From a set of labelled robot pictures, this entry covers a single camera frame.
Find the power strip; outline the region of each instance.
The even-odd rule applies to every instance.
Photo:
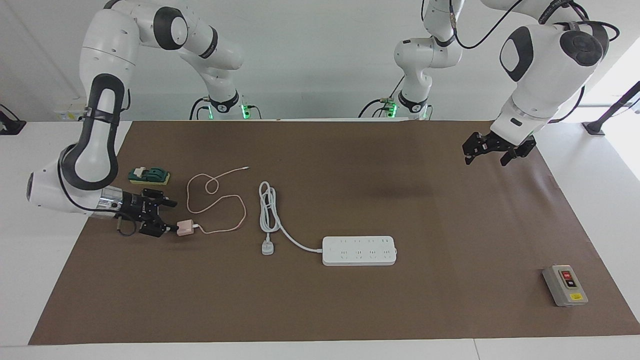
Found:
[[[326,266],[389,266],[396,263],[391,236],[327,236],[322,240]]]

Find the white wall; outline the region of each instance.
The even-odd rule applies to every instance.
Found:
[[[84,96],[77,74],[80,47],[93,14],[104,3],[0,0],[1,100],[19,79],[33,100],[6,102],[28,120],[45,120],[41,112]],[[237,87],[272,118],[356,116],[369,100],[388,95],[401,77],[393,60],[397,42],[428,35],[419,0],[188,3],[223,36],[242,45],[246,61],[236,73]],[[593,84],[640,35],[638,5],[636,0],[580,3],[592,19],[615,23],[623,32]],[[459,22],[462,41],[474,43],[501,15],[479,0],[468,0]],[[531,23],[535,20],[511,14],[485,44],[466,51],[458,66],[430,71],[434,117],[495,118],[515,88],[500,67],[500,48],[511,31]],[[5,72],[13,80],[5,80]],[[193,99],[205,95],[200,78],[178,56],[147,48],[140,51],[131,90],[134,100],[126,118],[132,120],[184,119]]]

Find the white power cord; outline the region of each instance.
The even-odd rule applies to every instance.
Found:
[[[227,229],[227,230],[215,230],[215,231],[206,231],[202,226],[200,226],[200,225],[198,225],[198,224],[193,225],[193,227],[198,227],[198,228],[200,228],[200,230],[201,230],[204,234],[207,234],[207,235],[208,235],[208,234],[215,234],[215,233],[227,233],[227,232],[230,232],[230,231],[238,230],[238,229],[242,226],[242,223],[243,223],[243,222],[244,222],[244,220],[246,219],[246,206],[244,205],[244,201],[242,200],[242,197],[240,197],[240,195],[235,195],[235,194],[234,194],[234,195],[225,195],[225,196],[222,196],[222,197],[220,197],[218,200],[214,201],[211,205],[207,206],[206,208],[204,208],[204,209],[202,209],[202,210],[200,210],[200,211],[193,211],[193,210],[191,210],[191,207],[189,206],[189,198],[190,198],[190,194],[189,194],[189,186],[191,185],[191,182],[192,182],[193,180],[197,179],[197,178],[198,178],[198,177],[200,177],[200,176],[208,177],[208,178],[209,178],[209,181],[207,181],[207,183],[204,185],[204,190],[205,190],[209,195],[214,195],[215,193],[217,193],[217,192],[218,192],[218,189],[220,189],[220,182],[218,181],[218,179],[219,179],[219,178],[221,178],[221,177],[223,177],[223,176],[225,176],[225,175],[231,174],[232,172],[236,172],[236,171],[240,171],[240,170],[246,170],[246,169],[248,169],[248,168],[249,168],[249,167],[242,167],[242,168],[233,169],[233,170],[231,170],[231,171],[225,172],[224,174],[220,174],[220,175],[218,175],[218,176],[216,176],[216,177],[213,177],[213,176],[210,176],[210,175],[207,175],[207,174],[198,174],[198,175],[196,175],[196,176],[192,177],[192,178],[191,178],[191,180],[189,180],[189,182],[187,183],[187,210],[189,210],[189,212],[190,212],[190,213],[192,213],[192,214],[201,214],[201,213],[203,213],[203,212],[205,212],[205,211],[207,211],[207,210],[209,210],[209,209],[213,208],[213,207],[214,207],[217,203],[219,203],[221,200],[223,200],[223,199],[227,199],[227,198],[230,198],[230,197],[237,197],[237,198],[240,200],[240,204],[242,204],[242,207],[243,207],[243,209],[244,209],[244,215],[243,215],[242,219],[240,220],[240,222],[239,222],[235,227],[233,227],[233,228],[231,228],[231,229]],[[210,184],[211,182],[213,182],[213,181],[215,181],[215,183],[216,183],[216,189],[215,189],[214,191],[209,191],[209,184]]]
[[[280,217],[278,216],[278,210],[276,209],[276,190],[269,185],[268,182],[263,181],[258,189],[260,195],[260,228],[267,233],[266,239],[262,243],[262,255],[273,254],[273,243],[271,242],[271,233],[275,233],[278,230],[282,230],[282,233],[291,240],[297,247],[309,252],[322,253],[322,249],[310,249],[301,243],[294,240],[291,235],[282,227]],[[271,226],[271,219],[269,218],[269,211],[273,216],[274,224]]]

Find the charging cable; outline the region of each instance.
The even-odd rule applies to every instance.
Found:
[[[271,255],[273,254],[273,243],[271,242],[271,233],[275,233],[278,230],[282,230],[282,233],[289,239],[293,244],[302,250],[315,252],[318,254],[322,253],[322,249],[310,249],[296,240],[294,240],[291,235],[282,227],[282,223],[280,221],[280,217],[278,216],[278,210],[276,209],[276,190],[271,187],[271,185],[263,181],[260,184],[260,188],[258,189],[258,194],[260,195],[260,228],[264,231],[267,236],[264,242],[262,242],[262,255]],[[269,212],[271,212],[271,217],[273,217],[273,226],[271,225],[271,219],[269,216]]]
[[[217,203],[219,203],[223,199],[228,199],[230,197],[237,197],[238,200],[240,200],[240,204],[242,204],[242,208],[244,210],[244,215],[243,215],[242,219],[240,219],[240,222],[235,227],[233,227],[231,229],[226,229],[226,230],[206,231],[202,226],[200,226],[198,224],[194,224],[192,220],[185,220],[184,222],[179,222],[178,223],[178,226],[179,226],[178,235],[179,236],[183,236],[183,235],[193,234],[193,229],[195,229],[195,228],[199,228],[202,231],[202,233],[207,234],[207,235],[208,234],[215,234],[215,233],[228,233],[230,231],[238,230],[242,226],[244,220],[246,219],[246,206],[244,205],[244,201],[242,200],[242,197],[240,197],[240,195],[235,195],[234,194],[234,195],[222,196],[218,200],[214,201],[211,205],[207,206],[206,208],[204,208],[204,209],[202,209],[200,211],[193,211],[191,209],[191,206],[189,206],[189,199],[191,197],[191,194],[189,193],[189,187],[191,186],[191,182],[192,181],[194,181],[195,179],[197,179],[200,176],[205,176],[205,177],[208,177],[209,180],[205,183],[204,190],[209,195],[214,195],[220,189],[220,182],[218,181],[219,178],[221,178],[221,177],[223,177],[225,175],[229,175],[229,174],[231,174],[233,172],[236,172],[236,171],[246,170],[248,168],[249,167],[242,167],[242,168],[233,169],[231,171],[225,172],[224,174],[220,174],[220,175],[218,175],[216,177],[213,177],[213,176],[208,175],[208,174],[198,174],[198,175],[192,177],[191,180],[189,180],[189,182],[187,183],[187,210],[192,214],[201,214],[201,213],[213,208]],[[209,184],[211,184],[212,182],[216,183],[216,189],[213,190],[213,191],[210,191],[209,190]]]

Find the brown paper mat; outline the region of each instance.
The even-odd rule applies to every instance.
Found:
[[[120,237],[90,219],[30,344],[319,341],[640,334],[596,250],[537,150],[465,165],[461,144],[480,122],[136,122],[115,186],[139,166],[172,173],[160,187],[184,209],[186,181],[239,193],[240,231]],[[391,235],[390,267],[329,268],[281,233],[263,256],[258,185],[278,192],[285,228],[302,244],[324,236]],[[193,185],[196,205],[212,199]],[[235,199],[201,215],[232,227]],[[573,265],[589,304],[554,306],[540,270]]]

